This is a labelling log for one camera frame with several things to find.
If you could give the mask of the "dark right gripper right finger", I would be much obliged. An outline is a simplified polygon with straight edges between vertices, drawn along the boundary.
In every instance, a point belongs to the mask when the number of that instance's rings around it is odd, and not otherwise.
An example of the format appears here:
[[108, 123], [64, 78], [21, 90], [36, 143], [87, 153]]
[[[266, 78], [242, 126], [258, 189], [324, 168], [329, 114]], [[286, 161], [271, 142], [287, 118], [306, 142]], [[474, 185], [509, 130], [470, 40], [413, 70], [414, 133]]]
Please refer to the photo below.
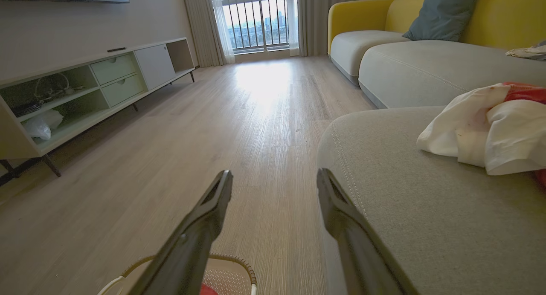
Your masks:
[[348, 295], [419, 295], [329, 169], [318, 169], [317, 193], [325, 229], [337, 243]]

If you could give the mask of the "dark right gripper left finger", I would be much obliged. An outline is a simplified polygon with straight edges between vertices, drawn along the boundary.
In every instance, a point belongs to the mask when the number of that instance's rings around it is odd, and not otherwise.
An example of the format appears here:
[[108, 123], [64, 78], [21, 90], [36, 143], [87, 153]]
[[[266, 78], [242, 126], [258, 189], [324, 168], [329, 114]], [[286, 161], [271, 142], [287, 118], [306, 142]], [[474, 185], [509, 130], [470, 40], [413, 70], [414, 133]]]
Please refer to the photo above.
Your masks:
[[224, 225], [232, 181], [229, 170], [215, 176], [128, 295], [199, 295], [212, 243]]

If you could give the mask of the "red and white garment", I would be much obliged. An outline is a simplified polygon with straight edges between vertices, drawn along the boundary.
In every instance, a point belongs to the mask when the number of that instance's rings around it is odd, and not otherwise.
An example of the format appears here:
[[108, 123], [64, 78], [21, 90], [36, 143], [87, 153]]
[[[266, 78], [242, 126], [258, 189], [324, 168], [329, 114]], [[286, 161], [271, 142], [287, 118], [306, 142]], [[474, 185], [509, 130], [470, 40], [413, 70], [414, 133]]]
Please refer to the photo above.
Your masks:
[[416, 145], [488, 175], [531, 172], [546, 189], [546, 87], [507, 82], [459, 95]]

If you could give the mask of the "grey and yellow sofa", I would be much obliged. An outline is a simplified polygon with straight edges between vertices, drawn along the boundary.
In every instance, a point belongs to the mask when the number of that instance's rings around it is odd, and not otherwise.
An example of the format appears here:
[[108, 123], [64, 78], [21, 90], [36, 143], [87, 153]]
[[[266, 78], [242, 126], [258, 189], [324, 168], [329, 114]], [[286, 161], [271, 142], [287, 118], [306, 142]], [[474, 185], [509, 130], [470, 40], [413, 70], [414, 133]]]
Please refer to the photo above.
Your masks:
[[546, 86], [546, 64], [505, 56], [510, 22], [543, 0], [478, 0], [461, 42], [401, 34], [424, 0], [355, 0], [329, 11], [333, 63], [377, 106], [334, 120], [329, 168], [427, 295], [546, 295], [546, 194], [528, 174], [489, 176], [416, 148], [457, 95], [502, 81]]

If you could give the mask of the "beige plastic laundry basket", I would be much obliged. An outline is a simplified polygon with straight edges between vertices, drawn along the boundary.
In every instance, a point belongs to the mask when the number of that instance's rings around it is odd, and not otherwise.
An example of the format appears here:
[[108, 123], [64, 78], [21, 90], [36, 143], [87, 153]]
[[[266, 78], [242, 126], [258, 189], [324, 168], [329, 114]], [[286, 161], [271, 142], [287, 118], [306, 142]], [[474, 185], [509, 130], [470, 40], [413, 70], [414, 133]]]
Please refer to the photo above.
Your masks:
[[[119, 277], [111, 280], [97, 295], [128, 295], [155, 255], [141, 258]], [[257, 278], [248, 262], [227, 254], [210, 254], [201, 284], [218, 295], [257, 295]]]

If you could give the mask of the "long low TV cabinet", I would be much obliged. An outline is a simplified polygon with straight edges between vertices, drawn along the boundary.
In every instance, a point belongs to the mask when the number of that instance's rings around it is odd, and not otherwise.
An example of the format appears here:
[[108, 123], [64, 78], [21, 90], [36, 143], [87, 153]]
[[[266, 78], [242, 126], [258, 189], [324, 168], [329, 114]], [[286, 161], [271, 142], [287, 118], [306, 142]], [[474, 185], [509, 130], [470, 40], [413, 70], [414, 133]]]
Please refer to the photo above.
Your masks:
[[[133, 74], [139, 74], [145, 83], [134, 52], [162, 44], [166, 45], [170, 54], [176, 77], [152, 90], [109, 107], [102, 87], [113, 81], [99, 85], [90, 64], [132, 54], [136, 64], [136, 72]], [[19, 178], [38, 160], [43, 161], [57, 176], [61, 176], [60, 169], [49, 156], [52, 151], [122, 109], [129, 106], [138, 109], [138, 101], [187, 74], [193, 77], [194, 71], [195, 64], [189, 40], [176, 38], [144, 46], [127, 47], [120, 52], [105, 52], [35, 73], [0, 79], [0, 186]], [[60, 126], [52, 131], [51, 139], [30, 137], [23, 124], [51, 109], [59, 111], [63, 116]]]

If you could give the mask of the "pale green cabinet drawer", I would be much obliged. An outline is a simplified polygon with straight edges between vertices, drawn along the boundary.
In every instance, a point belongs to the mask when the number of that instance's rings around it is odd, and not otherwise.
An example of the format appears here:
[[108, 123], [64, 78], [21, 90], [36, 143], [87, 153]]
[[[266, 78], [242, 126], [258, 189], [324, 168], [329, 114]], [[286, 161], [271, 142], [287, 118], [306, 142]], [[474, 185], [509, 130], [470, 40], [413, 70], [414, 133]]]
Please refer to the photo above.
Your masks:
[[109, 107], [114, 107], [147, 90], [148, 89], [139, 74], [133, 74], [118, 79], [117, 81], [113, 81], [102, 87], [102, 92]]
[[134, 56], [125, 54], [90, 64], [99, 85], [115, 81], [137, 71]]

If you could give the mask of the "white cabinet door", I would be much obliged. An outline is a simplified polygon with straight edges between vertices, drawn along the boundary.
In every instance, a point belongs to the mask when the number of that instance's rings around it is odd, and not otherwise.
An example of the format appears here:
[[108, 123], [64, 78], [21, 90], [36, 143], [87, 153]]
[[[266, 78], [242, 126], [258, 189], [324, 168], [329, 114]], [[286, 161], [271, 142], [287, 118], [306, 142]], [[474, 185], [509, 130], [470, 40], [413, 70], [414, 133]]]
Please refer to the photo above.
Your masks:
[[148, 90], [176, 77], [170, 54], [165, 44], [135, 50]]

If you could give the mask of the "white plastic bag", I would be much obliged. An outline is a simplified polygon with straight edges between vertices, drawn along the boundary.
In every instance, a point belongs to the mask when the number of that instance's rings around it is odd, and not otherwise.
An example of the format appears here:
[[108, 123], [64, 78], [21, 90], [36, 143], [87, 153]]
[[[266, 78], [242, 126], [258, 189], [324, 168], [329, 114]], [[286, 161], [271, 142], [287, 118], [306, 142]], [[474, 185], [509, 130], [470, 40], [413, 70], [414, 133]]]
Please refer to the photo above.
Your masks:
[[57, 129], [62, 121], [62, 114], [59, 111], [51, 109], [30, 118], [23, 124], [23, 127], [32, 138], [50, 140], [52, 131]]

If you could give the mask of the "white sheer curtain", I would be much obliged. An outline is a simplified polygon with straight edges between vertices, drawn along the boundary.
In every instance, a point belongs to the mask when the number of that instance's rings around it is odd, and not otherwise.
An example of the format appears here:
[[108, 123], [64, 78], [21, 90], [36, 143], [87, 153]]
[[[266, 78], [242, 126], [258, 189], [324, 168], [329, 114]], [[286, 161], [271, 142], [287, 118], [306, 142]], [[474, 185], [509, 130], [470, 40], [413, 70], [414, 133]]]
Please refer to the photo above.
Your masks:
[[220, 37], [222, 59], [224, 60], [224, 64], [235, 64], [234, 48], [229, 37], [222, 0], [211, 0], [211, 3], [215, 14], [218, 35]]
[[286, 0], [288, 19], [288, 45], [291, 57], [299, 56], [298, 0]]

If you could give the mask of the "beige window curtain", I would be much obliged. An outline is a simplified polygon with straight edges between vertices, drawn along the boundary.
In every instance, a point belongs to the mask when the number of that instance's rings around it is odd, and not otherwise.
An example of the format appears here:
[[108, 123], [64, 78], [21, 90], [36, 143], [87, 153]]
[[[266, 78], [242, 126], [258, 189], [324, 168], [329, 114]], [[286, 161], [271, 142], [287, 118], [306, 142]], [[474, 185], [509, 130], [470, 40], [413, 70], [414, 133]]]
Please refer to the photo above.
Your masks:
[[199, 66], [227, 64], [212, 0], [185, 0], [185, 5]]
[[329, 9], [351, 0], [297, 0], [299, 56], [326, 55]]

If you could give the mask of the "blue-grey throw pillow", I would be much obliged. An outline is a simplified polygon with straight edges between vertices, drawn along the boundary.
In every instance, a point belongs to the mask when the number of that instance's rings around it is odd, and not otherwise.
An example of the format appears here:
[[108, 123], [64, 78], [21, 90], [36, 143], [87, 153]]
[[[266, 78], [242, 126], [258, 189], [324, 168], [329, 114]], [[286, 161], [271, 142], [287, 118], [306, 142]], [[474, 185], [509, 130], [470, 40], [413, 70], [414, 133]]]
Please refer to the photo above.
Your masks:
[[476, 0], [424, 0], [418, 17], [403, 37], [458, 42], [472, 17], [475, 4]]

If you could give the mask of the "pale patterned cloth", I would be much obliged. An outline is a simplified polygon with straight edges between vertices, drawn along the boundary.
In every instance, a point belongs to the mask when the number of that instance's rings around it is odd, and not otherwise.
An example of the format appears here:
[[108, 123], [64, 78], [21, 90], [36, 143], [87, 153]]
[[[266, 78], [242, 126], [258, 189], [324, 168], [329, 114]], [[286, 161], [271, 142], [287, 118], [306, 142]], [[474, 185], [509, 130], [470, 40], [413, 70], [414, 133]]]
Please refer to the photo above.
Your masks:
[[546, 61], [546, 40], [527, 48], [516, 48], [505, 53], [507, 56]]

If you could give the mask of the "grey balcony railing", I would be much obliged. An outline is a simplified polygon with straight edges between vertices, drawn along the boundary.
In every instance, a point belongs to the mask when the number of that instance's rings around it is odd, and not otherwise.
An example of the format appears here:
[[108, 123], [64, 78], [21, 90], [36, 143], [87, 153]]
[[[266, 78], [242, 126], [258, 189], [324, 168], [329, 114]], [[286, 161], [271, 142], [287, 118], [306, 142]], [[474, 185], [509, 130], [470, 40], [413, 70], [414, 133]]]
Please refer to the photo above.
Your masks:
[[287, 0], [221, 0], [235, 55], [289, 49]]

